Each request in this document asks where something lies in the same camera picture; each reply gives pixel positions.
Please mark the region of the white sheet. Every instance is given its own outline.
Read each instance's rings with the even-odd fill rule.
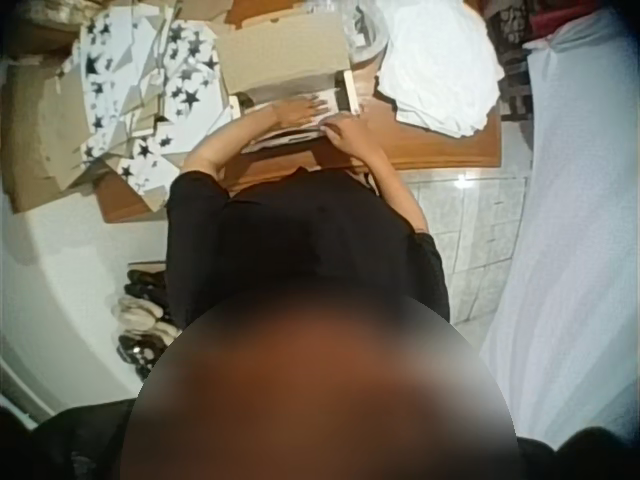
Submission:
[[[529,57],[531,185],[482,350],[516,433],[558,447],[637,425],[638,53],[610,11]]]

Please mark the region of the white wall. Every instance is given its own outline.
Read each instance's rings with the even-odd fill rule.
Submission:
[[[128,262],[164,258],[166,222],[106,225],[80,194],[20,215],[0,202],[3,369],[50,412],[137,395],[110,309]]]

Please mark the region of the floor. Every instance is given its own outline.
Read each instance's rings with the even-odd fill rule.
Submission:
[[[451,323],[477,349],[509,275],[533,158],[530,124],[505,123],[502,134],[499,169],[403,174],[442,255]]]

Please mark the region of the black shoe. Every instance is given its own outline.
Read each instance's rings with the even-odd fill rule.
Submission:
[[[133,284],[157,287],[163,290],[166,289],[167,285],[164,280],[164,272],[149,273],[142,270],[129,270],[127,278]]]
[[[166,349],[158,335],[126,332],[118,337],[116,351],[125,363],[136,367],[136,373],[144,381]]]
[[[149,300],[159,307],[162,307],[165,311],[169,309],[167,294],[162,288],[129,283],[124,286],[124,291],[127,295],[131,295],[132,297]]]

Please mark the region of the box lid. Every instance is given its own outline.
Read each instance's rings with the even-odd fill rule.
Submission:
[[[229,94],[350,68],[339,14],[292,15],[216,41]]]

